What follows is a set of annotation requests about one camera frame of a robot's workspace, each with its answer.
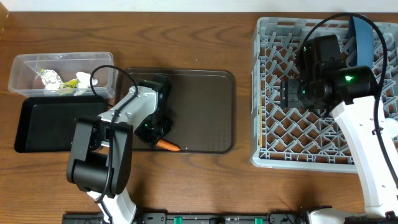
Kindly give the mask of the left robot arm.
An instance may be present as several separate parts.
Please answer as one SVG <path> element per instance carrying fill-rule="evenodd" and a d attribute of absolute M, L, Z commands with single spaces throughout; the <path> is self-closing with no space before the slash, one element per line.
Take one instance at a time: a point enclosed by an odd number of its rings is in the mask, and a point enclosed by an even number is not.
<path fill-rule="evenodd" d="M 126 188 L 132 139 L 154 147 L 171 130 L 164 115 L 171 87 L 164 75 L 140 80 L 113 108 L 76 124 L 67 180 L 98 203 L 106 223 L 134 220 L 137 208 Z"/>

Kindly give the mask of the wooden chopstick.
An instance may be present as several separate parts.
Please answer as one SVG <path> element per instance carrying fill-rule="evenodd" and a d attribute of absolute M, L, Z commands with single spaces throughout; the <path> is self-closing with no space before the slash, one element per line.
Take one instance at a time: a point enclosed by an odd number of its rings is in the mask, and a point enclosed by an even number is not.
<path fill-rule="evenodd" d="M 259 105 L 259 147 L 262 148 L 262 103 L 260 102 Z"/>

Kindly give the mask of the orange carrot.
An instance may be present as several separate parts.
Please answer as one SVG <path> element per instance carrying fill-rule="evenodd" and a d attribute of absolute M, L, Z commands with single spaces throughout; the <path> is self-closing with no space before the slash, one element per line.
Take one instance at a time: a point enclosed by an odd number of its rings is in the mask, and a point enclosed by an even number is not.
<path fill-rule="evenodd" d="M 165 149 L 168 151 L 173 151 L 173 152 L 178 152 L 180 150 L 180 148 L 170 142 L 167 142 L 165 140 L 159 140 L 156 144 L 157 147 L 161 148 L 161 149 Z"/>

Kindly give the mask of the foil ball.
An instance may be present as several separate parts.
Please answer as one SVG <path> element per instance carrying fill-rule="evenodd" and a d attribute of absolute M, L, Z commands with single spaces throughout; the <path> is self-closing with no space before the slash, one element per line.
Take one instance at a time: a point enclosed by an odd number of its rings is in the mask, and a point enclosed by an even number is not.
<path fill-rule="evenodd" d="M 55 70 L 41 69 L 39 77 L 46 90 L 58 90 L 63 84 L 63 80 Z"/>

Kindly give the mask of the white tissue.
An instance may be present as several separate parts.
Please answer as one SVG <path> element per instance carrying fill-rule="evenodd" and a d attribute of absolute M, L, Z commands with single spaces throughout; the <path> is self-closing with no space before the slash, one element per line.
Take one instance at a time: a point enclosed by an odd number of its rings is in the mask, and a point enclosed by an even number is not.
<path fill-rule="evenodd" d="M 95 86 L 98 83 L 98 80 L 95 78 L 91 80 L 91 75 L 89 73 L 77 72 L 76 77 L 78 80 L 76 84 L 77 88 L 90 88 L 91 85 Z"/>

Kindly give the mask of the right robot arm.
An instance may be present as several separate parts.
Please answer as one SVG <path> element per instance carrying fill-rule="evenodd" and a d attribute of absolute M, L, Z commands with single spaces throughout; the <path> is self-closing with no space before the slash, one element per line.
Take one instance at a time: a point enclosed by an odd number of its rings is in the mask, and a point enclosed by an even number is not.
<path fill-rule="evenodd" d="M 298 53 L 299 76 L 283 81 L 282 108 L 322 109 L 341 129 L 357 169 L 364 214 L 320 207 L 307 223 L 397 223 L 397 151 L 386 127 L 377 81 L 367 66 L 348 67 L 338 39 L 306 40 Z"/>

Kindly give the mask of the grey dishwasher rack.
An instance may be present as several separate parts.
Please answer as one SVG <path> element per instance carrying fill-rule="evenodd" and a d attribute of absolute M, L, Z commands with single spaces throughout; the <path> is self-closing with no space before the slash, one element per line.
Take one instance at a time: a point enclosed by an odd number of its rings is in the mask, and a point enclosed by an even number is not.
<path fill-rule="evenodd" d="M 376 22 L 373 28 L 373 66 L 382 82 L 384 117 L 397 119 L 397 25 Z M 299 77 L 297 57 L 306 40 L 335 35 L 348 62 L 349 21 L 262 17 L 252 41 L 252 163 L 258 167 L 356 172 L 354 160 L 341 129 L 325 110 L 283 109 L 282 81 Z M 262 148 L 259 147 L 259 105 L 262 103 Z"/>

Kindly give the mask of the light blue cup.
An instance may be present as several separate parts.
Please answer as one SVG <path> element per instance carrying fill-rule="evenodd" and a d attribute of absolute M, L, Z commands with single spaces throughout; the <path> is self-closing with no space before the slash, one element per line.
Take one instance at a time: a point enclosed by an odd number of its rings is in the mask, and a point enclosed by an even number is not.
<path fill-rule="evenodd" d="M 386 128 L 391 138 L 398 136 L 398 121 L 392 118 L 385 119 Z"/>

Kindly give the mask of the dark blue plate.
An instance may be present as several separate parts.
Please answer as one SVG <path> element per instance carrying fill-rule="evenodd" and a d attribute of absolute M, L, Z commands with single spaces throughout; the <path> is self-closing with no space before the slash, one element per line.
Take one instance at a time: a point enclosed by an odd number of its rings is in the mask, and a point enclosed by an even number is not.
<path fill-rule="evenodd" d="M 354 38 L 354 43 L 349 47 L 351 57 L 350 66 L 373 66 L 374 38 L 373 28 L 366 21 L 351 16 L 349 18 L 348 38 Z"/>

